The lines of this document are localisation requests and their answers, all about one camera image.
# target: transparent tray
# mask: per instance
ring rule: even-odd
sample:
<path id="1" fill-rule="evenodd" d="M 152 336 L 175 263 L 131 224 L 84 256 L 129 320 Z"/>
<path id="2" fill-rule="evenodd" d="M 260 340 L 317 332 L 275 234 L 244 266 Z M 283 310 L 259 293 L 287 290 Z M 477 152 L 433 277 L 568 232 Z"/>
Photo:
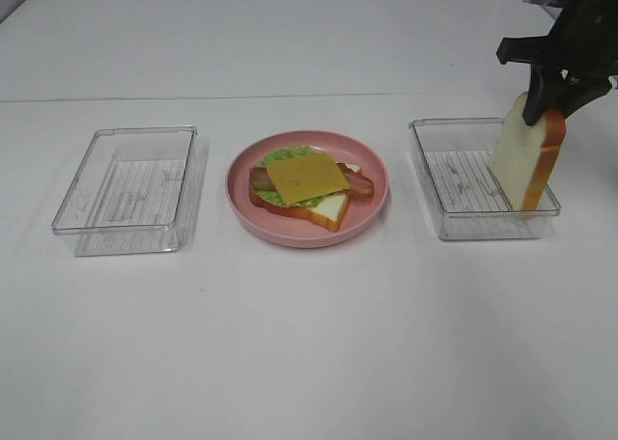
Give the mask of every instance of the transparent tray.
<path id="1" fill-rule="evenodd" d="M 512 210 L 489 169 L 502 122 L 428 119 L 409 124 L 412 161 L 440 239 L 538 238 L 560 213 L 548 186 L 536 210 Z"/>
<path id="2" fill-rule="evenodd" d="M 97 131 L 52 222 L 77 257 L 171 252 L 195 229 L 194 126 Z"/>

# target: green lettuce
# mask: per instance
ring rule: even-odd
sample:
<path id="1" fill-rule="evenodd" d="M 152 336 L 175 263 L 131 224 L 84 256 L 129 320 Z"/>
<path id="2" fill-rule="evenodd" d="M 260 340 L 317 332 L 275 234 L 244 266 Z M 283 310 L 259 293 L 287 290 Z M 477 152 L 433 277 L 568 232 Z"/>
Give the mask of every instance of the green lettuce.
<path id="1" fill-rule="evenodd" d="M 287 158 L 294 157 L 302 157 L 303 155 L 309 155 L 313 153 L 313 148 L 311 146 L 289 146 L 288 148 L 277 149 L 275 151 L 269 152 L 264 160 L 258 162 L 258 167 L 266 167 L 270 162 L 274 162 L 275 160 L 285 160 Z M 281 196 L 277 191 L 265 191 L 263 189 L 253 189 L 253 191 L 260 196 L 263 200 L 268 202 L 273 206 L 286 206 L 281 199 Z M 291 204 L 290 206 L 308 206 L 314 207 L 318 206 L 321 201 L 324 200 L 324 196 L 314 197 L 313 199 L 307 199 L 306 201 L 300 201 L 295 204 Z"/>

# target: white tabletop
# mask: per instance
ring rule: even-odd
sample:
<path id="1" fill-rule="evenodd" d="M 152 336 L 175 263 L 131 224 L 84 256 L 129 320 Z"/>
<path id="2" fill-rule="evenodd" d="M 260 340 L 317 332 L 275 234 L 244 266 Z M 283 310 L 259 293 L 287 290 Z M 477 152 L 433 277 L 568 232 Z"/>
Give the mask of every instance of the white tabletop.
<path id="1" fill-rule="evenodd" d="M 541 239 L 438 240 L 409 161 L 410 120 L 503 116 L 527 70 L 500 39 L 550 24 L 520 0 L 28 0 L 0 25 L 0 438 L 615 439 L 615 95 L 569 119 Z M 50 223 L 93 133 L 171 124 L 210 150 L 192 244 L 72 257 Z M 389 172 L 341 245 L 269 244 L 226 199 L 240 151 L 301 128 Z"/>
<path id="2" fill-rule="evenodd" d="M 28 0 L 0 25 L 0 99 L 458 91 L 515 84 L 521 0 Z"/>
<path id="3" fill-rule="evenodd" d="M 428 222 L 407 122 L 506 96 L 0 105 L 0 437 L 615 438 L 612 100 L 570 122 L 544 238 Z M 167 124 L 210 146 L 193 244 L 72 257 L 50 222 L 92 133 Z M 364 141 L 391 186 L 368 231 L 310 251 L 246 231 L 224 186 L 239 151 L 305 127 Z"/>

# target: bacon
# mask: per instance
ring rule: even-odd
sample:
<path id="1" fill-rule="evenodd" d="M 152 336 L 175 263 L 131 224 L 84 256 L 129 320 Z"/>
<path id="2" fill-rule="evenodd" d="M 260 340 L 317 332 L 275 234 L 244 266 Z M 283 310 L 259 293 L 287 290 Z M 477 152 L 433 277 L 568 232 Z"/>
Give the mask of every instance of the bacon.
<path id="1" fill-rule="evenodd" d="M 357 173 L 348 168 L 345 163 L 338 163 L 337 165 L 350 184 L 350 189 L 348 190 L 350 197 L 366 199 L 374 195 L 373 181 L 361 175 L 360 172 Z M 262 189 L 265 191 L 275 190 L 274 184 L 268 176 L 266 167 L 253 167 L 249 170 L 249 184 L 251 184 L 254 189 Z"/>

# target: yellow cheese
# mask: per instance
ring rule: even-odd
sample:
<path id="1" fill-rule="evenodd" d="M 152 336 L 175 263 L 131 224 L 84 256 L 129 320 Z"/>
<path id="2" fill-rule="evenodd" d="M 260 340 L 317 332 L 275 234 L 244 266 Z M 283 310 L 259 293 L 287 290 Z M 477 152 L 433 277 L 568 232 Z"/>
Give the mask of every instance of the yellow cheese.
<path id="1" fill-rule="evenodd" d="M 350 188 L 343 172 L 324 152 L 275 160 L 267 165 L 267 173 L 287 206 Z"/>

